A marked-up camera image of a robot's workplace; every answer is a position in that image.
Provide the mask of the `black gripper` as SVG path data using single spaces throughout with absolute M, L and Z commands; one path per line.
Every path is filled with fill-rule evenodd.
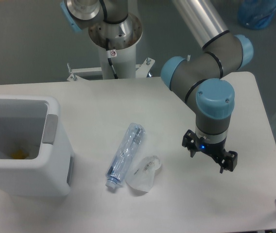
M 208 155 L 215 162 L 218 162 L 220 173 L 223 173 L 224 170 L 233 172 L 238 162 L 238 153 L 235 151 L 225 151 L 225 143 L 225 139 L 216 144 L 207 143 L 204 139 L 196 140 L 196 134 L 191 130 L 187 130 L 182 139 L 182 146 L 190 151 L 191 158 L 198 151 Z

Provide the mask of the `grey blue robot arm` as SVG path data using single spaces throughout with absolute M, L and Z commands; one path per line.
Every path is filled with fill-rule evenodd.
M 225 142 L 235 106 L 235 92 L 224 76 L 248 64 L 253 46 L 243 35 L 233 35 L 208 0 L 176 0 L 174 5 L 203 50 L 190 61 L 176 56 L 161 70 L 164 84 L 196 116 L 195 131 L 188 130 L 182 146 L 191 155 L 200 151 L 221 170 L 233 171 L 238 154 Z M 136 77 L 136 56 L 128 50 L 141 39 L 139 19 L 129 13 L 125 0 L 64 0 L 61 9 L 76 31 L 88 29 L 101 52 L 104 79 Z

